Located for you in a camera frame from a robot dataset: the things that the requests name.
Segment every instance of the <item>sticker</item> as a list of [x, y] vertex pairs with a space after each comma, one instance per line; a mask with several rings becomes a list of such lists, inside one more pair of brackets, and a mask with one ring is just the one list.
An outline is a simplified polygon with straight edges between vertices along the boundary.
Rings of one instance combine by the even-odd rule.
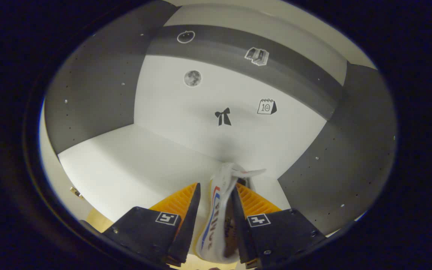
[[277, 110], [276, 101], [272, 99], [261, 99], [261, 101], [259, 101], [259, 114], [273, 114], [276, 113]]
[[177, 219], [178, 219], [177, 214], [161, 212], [161, 213], [159, 213], [159, 216], [157, 217], [156, 222], [174, 226]]
[[183, 79], [184, 83], [189, 87], [197, 87], [201, 83], [201, 80], [202, 80], [201, 73], [199, 73], [199, 71], [196, 70], [188, 71], [184, 75], [184, 79]]
[[251, 60], [251, 63], [257, 66], [264, 66], [268, 62], [269, 53], [265, 49], [250, 48], [247, 50], [245, 59]]
[[176, 38], [179, 43], [188, 43], [194, 39], [196, 33], [194, 31], [184, 31]]
[[222, 118], [224, 116], [224, 124], [225, 125], [231, 125], [230, 118], [228, 117], [228, 114], [230, 113], [230, 108], [226, 108], [223, 112], [215, 112], [214, 115], [216, 115], [217, 118], [219, 118], [219, 125], [222, 125]]
[[254, 216], [248, 216], [247, 222], [249, 222], [250, 227], [258, 227], [271, 224], [266, 214], [259, 214]]

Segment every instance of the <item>bow sticker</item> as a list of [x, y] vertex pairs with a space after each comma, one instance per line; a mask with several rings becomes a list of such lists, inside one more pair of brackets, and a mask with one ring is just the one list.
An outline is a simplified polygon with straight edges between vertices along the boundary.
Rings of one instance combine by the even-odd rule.
[[215, 112], [214, 115], [216, 115], [217, 118], [219, 118], [219, 125], [222, 125], [222, 116], [224, 115], [224, 124], [225, 125], [231, 125], [230, 118], [228, 117], [228, 114], [230, 113], [230, 108], [226, 108], [223, 112]]

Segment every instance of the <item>blue stripe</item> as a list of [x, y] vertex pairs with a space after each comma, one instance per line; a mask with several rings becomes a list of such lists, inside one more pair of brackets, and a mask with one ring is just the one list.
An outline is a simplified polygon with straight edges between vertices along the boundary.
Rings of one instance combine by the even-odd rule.
[[208, 235], [209, 226], [211, 225], [211, 221], [213, 221], [213, 215], [215, 213], [215, 201], [216, 201], [216, 198], [219, 198], [219, 193], [216, 193], [216, 195], [214, 195], [213, 212], [211, 213], [211, 218], [209, 219], [208, 226], [206, 227], [206, 230], [204, 231], [204, 234], [202, 235], [201, 250], [203, 250], [204, 240], [206, 239], [206, 236]]

